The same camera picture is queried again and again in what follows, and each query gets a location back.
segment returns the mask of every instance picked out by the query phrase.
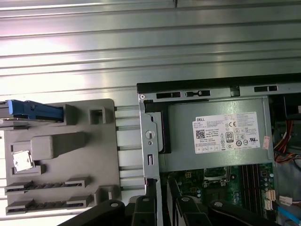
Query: barcode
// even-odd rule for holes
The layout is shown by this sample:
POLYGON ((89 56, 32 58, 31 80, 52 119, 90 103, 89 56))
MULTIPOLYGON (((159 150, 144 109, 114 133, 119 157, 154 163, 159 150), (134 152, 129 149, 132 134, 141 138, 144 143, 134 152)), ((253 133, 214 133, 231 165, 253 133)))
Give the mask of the barcode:
POLYGON ((196 135, 197 135, 197 139, 206 138, 206 136, 205 136, 205 130, 204 129, 197 130, 196 131, 196 135))

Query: white connector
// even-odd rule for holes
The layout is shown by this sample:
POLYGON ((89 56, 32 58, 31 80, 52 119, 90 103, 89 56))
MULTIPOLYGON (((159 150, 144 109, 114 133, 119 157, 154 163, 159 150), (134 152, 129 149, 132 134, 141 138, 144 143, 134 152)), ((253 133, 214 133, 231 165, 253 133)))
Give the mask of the white connector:
POLYGON ((266 194, 267 199, 269 199, 271 201, 275 201, 276 200, 276 192, 275 192, 275 190, 269 190, 265 194, 266 194))
POLYGON ((270 200, 265 200, 264 201, 264 208, 266 209, 266 210, 272 210, 273 208, 272 208, 272 201, 270 201, 270 200))
POLYGON ((290 197, 279 196, 279 201, 281 204, 286 206, 291 206, 293 204, 293 198, 290 197))

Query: power supply label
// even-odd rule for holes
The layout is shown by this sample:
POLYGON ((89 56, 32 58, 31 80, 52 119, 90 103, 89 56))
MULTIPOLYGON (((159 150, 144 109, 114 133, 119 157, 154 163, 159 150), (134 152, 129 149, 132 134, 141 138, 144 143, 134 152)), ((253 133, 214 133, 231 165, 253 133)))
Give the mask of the power supply label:
POLYGON ((256 112, 196 117, 196 154, 260 147, 256 112))

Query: blue latch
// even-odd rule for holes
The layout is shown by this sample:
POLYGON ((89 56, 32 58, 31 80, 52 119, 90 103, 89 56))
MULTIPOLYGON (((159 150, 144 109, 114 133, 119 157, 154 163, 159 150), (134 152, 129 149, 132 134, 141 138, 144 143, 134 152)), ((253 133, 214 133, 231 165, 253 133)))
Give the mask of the blue latch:
POLYGON ((14 117, 22 115, 27 119, 43 119, 63 121, 64 113, 62 107, 53 107, 33 101, 7 100, 9 114, 14 117))

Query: motherboard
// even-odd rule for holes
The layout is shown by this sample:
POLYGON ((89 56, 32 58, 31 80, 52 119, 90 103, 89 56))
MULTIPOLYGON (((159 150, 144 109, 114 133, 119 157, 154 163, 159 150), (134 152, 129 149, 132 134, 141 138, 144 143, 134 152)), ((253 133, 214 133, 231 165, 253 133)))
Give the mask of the motherboard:
POLYGON ((275 221, 276 211, 267 207, 267 193, 275 192, 272 163, 196 169, 160 174, 177 181, 182 195, 194 196, 204 205, 221 199, 275 221))

